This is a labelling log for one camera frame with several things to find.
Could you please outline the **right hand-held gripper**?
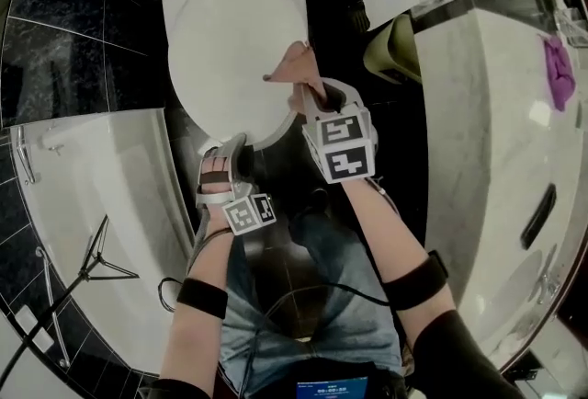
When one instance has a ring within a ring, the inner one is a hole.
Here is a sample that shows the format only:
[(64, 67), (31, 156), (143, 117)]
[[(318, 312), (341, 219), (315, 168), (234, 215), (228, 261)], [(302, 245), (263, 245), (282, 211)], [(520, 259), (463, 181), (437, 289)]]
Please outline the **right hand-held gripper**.
[(322, 83), (324, 107), (310, 85), (295, 84), (292, 94), (292, 109), (308, 118), (302, 133), (313, 162), (328, 184), (373, 177), (378, 135), (361, 96), (340, 80), (323, 78)]

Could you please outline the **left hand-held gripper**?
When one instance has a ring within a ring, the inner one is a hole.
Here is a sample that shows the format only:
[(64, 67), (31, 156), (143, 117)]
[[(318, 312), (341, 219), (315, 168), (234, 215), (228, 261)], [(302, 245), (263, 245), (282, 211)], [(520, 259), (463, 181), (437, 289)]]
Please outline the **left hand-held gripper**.
[(221, 208), (235, 235), (250, 233), (276, 222), (270, 197), (265, 193), (254, 193), (254, 148), (245, 145), (246, 141), (246, 134), (241, 132), (219, 150), (231, 189), (221, 193), (197, 192), (199, 204)]

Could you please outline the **person's left hand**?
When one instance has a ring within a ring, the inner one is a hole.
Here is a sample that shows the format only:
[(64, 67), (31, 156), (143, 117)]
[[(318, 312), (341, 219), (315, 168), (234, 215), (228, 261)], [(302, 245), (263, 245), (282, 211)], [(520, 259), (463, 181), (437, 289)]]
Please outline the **person's left hand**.
[[(226, 157), (206, 157), (201, 162), (200, 177), (198, 180), (198, 193), (201, 195), (205, 194), (217, 194), (226, 193), (232, 190), (231, 184), (227, 177), (220, 180), (219, 177), (214, 177), (212, 181), (207, 174), (224, 174), (229, 172), (229, 163)], [(221, 203), (207, 202), (206, 208), (209, 214), (209, 221), (207, 224), (206, 235), (218, 232), (219, 230), (225, 229), (229, 226), (221, 209)]]

